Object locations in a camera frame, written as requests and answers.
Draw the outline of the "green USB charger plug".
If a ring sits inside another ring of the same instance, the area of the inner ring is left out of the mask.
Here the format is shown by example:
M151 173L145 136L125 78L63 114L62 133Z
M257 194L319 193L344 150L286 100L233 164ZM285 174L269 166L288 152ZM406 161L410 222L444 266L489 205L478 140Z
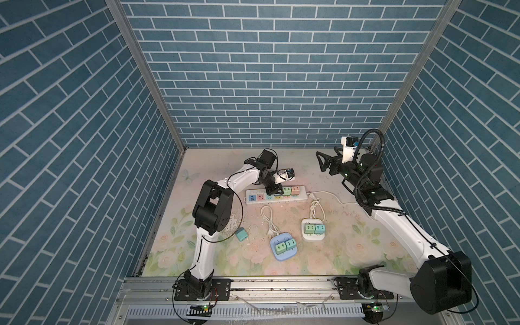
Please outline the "green USB charger plug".
M283 196L291 196L292 195L292 188L291 187L283 187L282 188L282 195Z
M304 233L305 234L307 234L307 235L314 234L314 230L315 230L315 224L306 223L306 225L304 225Z
M296 246L297 246L297 243L296 243L296 241L295 241L294 238L285 241L284 244L285 244L285 246L286 246L287 251L293 250L293 249L295 249Z

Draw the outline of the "pink USB charger plug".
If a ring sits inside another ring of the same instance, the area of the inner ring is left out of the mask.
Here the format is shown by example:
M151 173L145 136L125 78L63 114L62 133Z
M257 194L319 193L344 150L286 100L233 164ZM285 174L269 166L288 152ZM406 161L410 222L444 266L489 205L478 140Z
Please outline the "pink USB charger plug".
M301 193L301 188L299 186L291 186L291 195L298 196Z

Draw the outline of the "long white power strip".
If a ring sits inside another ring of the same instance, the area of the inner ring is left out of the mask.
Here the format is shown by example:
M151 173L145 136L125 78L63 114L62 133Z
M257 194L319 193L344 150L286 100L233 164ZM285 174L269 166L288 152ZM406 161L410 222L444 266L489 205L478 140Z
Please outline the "long white power strip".
M248 205L306 201L308 199L306 188L304 186L299 187L301 188L301 193L298 196L267 195L265 188L247 190L245 201Z

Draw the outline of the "teal USB charger plug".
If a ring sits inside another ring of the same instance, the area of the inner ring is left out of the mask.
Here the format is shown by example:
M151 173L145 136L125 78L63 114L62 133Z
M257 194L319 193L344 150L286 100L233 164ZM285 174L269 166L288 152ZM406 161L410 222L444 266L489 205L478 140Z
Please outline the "teal USB charger plug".
M238 228L238 230L235 232L235 236L240 242L245 241L249 237L246 230L243 227Z
M276 245L274 246L274 249L275 249L275 253L276 253L277 255L281 255L281 254L283 254L284 252L287 251L284 242L281 242L281 243L276 244Z
M315 225L315 230L314 230L314 234L317 234L317 235L322 235L324 234L326 231L326 227L324 224L316 224Z

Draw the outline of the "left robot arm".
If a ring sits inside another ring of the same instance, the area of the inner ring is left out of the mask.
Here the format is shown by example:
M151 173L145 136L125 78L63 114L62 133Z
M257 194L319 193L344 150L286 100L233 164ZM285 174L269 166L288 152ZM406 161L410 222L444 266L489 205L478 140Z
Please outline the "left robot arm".
M207 180L197 198L192 215L196 226L196 248L192 266L184 273L191 293L198 299L211 291L214 275L214 254L216 238L230 220L232 205L238 193L253 184L265 187L268 195L283 193L282 183L295 177L293 169L278 170L278 155L272 149L265 149L258 157L245 160L244 165L220 181Z

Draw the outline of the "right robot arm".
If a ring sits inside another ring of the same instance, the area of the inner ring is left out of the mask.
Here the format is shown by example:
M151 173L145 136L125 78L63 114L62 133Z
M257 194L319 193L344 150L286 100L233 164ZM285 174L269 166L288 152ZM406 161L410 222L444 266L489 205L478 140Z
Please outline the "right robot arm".
M381 185L385 136L369 129L361 137L344 137L333 156L317 152L320 170L342 177L342 185L369 218L381 223L412 257L416 271L393 272L378 264L357 275L361 296L380 292L411 298L423 311L454 312L455 307L480 299L472 282L470 258L455 252L428 234Z

